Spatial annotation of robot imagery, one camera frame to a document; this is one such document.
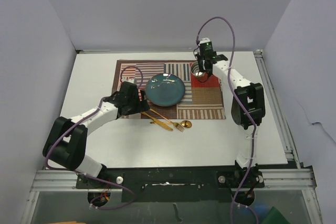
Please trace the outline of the gold knife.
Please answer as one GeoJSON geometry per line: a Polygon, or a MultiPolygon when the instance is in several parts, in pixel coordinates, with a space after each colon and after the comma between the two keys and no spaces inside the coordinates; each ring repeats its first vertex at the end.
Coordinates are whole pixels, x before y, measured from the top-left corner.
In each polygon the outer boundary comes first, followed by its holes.
{"type": "Polygon", "coordinates": [[[155,122],[157,125],[159,125],[160,127],[164,128],[165,130],[168,131],[173,131],[173,129],[171,127],[169,127],[168,125],[164,124],[163,122],[161,122],[160,120],[152,117],[151,115],[147,114],[146,112],[141,112],[142,115],[147,116],[148,118],[150,118],[153,122],[155,122]]]}

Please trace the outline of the blue object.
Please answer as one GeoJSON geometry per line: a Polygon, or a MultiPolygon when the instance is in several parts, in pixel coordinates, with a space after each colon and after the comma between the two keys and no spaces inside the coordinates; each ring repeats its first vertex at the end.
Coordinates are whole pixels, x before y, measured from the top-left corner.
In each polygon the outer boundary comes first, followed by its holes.
{"type": "Polygon", "coordinates": [[[262,202],[255,202],[254,203],[254,210],[257,213],[257,215],[259,215],[259,216],[265,215],[266,212],[267,212],[267,209],[268,209],[267,205],[262,203],[262,202]]]}

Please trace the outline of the gold fork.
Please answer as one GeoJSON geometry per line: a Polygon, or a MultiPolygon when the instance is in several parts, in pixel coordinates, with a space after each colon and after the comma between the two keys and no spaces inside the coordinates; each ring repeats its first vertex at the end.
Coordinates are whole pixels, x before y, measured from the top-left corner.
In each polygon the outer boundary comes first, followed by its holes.
{"type": "Polygon", "coordinates": [[[160,117],[162,117],[163,119],[165,119],[166,121],[168,121],[169,123],[173,124],[175,128],[177,128],[179,131],[183,132],[184,131],[184,127],[181,123],[178,122],[173,122],[170,119],[166,118],[165,116],[161,115],[159,112],[155,111],[154,109],[150,109],[151,112],[159,115],[160,117]]]}

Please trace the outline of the gold spoon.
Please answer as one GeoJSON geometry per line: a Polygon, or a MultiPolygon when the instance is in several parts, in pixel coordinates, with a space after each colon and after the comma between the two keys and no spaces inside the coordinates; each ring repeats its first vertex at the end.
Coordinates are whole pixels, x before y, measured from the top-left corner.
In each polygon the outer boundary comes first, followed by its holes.
{"type": "Polygon", "coordinates": [[[180,122],[180,124],[185,127],[185,128],[191,128],[192,127],[192,122],[189,120],[183,120],[180,122]]]}

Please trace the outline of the green object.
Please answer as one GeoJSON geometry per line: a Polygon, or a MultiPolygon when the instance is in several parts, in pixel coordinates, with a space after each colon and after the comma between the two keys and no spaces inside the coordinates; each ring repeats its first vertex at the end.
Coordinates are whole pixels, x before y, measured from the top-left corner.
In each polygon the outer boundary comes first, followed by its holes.
{"type": "Polygon", "coordinates": [[[261,224],[290,224],[290,222],[275,207],[272,207],[261,224]]]}

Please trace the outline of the beige metal cup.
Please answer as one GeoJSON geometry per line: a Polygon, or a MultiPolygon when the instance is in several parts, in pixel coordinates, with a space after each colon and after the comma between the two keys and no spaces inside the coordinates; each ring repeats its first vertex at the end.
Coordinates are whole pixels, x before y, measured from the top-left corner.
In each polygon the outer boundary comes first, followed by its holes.
{"type": "Polygon", "coordinates": [[[200,68],[199,68],[199,65],[198,65],[198,62],[193,62],[190,66],[190,70],[191,70],[191,74],[196,77],[196,78],[201,78],[205,75],[204,72],[201,72],[200,71],[200,68]]]}

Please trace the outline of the right side aluminium rail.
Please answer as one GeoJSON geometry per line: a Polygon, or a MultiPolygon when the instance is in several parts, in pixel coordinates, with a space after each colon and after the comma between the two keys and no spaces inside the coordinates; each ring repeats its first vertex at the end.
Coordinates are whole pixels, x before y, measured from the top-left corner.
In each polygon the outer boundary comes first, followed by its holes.
{"type": "Polygon", "coordinates": [[[299,162],[298,153],[295,147],[295,143],[293,140],[293,137],[291,135],[288,123],[281,111],[280,104],[278,101],[278,98],[276,96],[274,87],[272,85],[271,79],[269,77],[269,74],[266,69],[266,65],[264,63],[263,58],[263,50],[257,49],[254,52],[254,56],[258,65],[258,69],[261,75],[261,78],[263,80],[263,83],[265,85],[265,91],[267,93],[267,98],[270,103],[270,107],[272,110],[272,114],[274,116],[274,119],[276,121],[277,129],[280,135],[280,139],[282,142],[282,145],[284,147],[284,152],[287,161],[295,162],[296,169],[308,169],[310,171],[310,180],[313,182],[313,187],[316,187],[316,180],[314,177],[313,169],[312,167],[305,168],[302,163],[299,162]]]}

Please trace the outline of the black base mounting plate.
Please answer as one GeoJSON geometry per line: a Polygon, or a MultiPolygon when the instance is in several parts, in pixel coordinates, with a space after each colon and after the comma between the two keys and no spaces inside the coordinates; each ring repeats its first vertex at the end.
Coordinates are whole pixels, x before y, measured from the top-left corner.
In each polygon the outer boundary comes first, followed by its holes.
{"type": "Polygon", "coordinates": [[[262,172],[234,166],[165,168],[107,168],[101,181],[79,175],[78,189],[120,189],[123,203],[133,202],[230,202],[235,190],[252,193],[265,186],[262,172]]]}

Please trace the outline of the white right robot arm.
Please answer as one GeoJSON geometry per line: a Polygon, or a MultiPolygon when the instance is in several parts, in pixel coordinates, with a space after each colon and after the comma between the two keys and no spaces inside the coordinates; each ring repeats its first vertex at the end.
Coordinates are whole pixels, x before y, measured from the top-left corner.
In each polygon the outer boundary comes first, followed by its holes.
{"type": "Polygon", "coordinates": [[[232,66],[232,58],[217,54],[209,38],[196,42],[195,57],[201,72],[217,77],[228,86],[232,98],[231,116],[239,129],[236,163],[242,168],[235,171],[234,182],[241,187],[251,183],[253,175],[248,170],[256,165],[256,140],[258,127],[266,114],[264,88],[243,77],[232,66]]]}

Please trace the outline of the patchwork striped cloth placemat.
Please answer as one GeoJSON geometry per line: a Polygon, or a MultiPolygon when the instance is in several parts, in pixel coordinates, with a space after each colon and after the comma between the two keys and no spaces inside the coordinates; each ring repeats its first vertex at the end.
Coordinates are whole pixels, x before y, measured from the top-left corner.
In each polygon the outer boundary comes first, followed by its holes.
{"type": "Polygon", "coordinates": [[[153,76],[169,73],[183,81],[184,97],[172,106],[159,106],[149,101],[150,108],[168,119],[224,119],[220,81],[212,76],[204,83],[199,82],[191,73],[193,62],[193,60],[117,60],[112,92],[120,89],[122,78],[135,78],[144,90],[153,76]]]}

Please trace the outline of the blue ceramic plate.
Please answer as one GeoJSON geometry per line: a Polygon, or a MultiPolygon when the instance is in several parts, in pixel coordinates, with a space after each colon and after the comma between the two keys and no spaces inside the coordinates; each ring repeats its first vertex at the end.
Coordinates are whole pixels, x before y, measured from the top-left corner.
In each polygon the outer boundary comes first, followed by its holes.
{"type": "Polygon", "coordinates": [[[177,76],[162,73],[153,76],[146,84],[147,99],[157,106],[173,106],[178,104],[185,95],[185,84],[177,76]]]}

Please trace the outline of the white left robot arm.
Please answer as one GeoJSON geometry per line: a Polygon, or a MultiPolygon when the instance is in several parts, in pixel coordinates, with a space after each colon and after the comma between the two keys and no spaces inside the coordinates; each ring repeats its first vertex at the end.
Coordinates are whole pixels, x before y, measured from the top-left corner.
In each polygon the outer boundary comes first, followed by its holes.
{"type": "Polygon", "coordinates": [[[101,98],[98,106],[72,118],[58,117],[43,148],[45,164],[51,160],[67,169],[88,175],[96,188],[105,185],[104,165],[86,155],[87,137],[103,125],[126,115],[150,109],[146,92],[136,84],[125,81],[112,95],[101,98]]]}

